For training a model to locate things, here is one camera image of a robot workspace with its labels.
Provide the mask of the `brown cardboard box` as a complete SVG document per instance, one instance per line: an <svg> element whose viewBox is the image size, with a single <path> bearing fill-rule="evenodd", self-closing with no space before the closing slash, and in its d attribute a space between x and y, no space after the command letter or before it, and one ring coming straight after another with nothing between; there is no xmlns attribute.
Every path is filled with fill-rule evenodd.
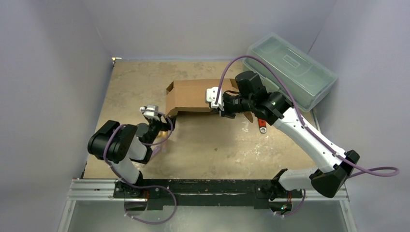
<svg viewBox="0 0 410 232"><path fill-rule="evenodd" d="M182 112L219 115L209 108L206 90L219 86L219 79L175 80L166 88L165 114L169 117Z"/></svg>

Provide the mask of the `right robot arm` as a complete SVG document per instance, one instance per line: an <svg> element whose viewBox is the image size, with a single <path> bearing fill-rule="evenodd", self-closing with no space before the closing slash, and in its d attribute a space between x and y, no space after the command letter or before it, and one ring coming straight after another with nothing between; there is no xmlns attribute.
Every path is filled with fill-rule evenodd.
<svg viewBox="0 0 410 232"><path fill-rule="evenodd" d="M291 138L316 164L311 169L282 169L272 180L272 198L296 189L312 189L333 198L352 174L350 163L357 164L359 154L331 143L298 115L294 104L282 93L268 92L258 74L245 71L238 74L234 82L237 91L222 91L221 87L208 90L209 106L221 117L253 113Z"/></svg>

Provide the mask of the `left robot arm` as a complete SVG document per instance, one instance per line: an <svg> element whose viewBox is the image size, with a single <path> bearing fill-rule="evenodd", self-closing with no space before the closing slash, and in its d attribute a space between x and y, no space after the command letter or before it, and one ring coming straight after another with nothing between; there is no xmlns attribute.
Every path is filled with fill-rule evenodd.
<svg viewBox="0 0 410 232"><path fill-rule="evenodd" d="M103 160L118 176L120 189L133 198L144 193L144 179L133 162L147 164L154 151L151 146L162 131L175 129L176 116L160 119L147 118L148 124L123 124L108 120L89 139L88 153Z"/></svg>

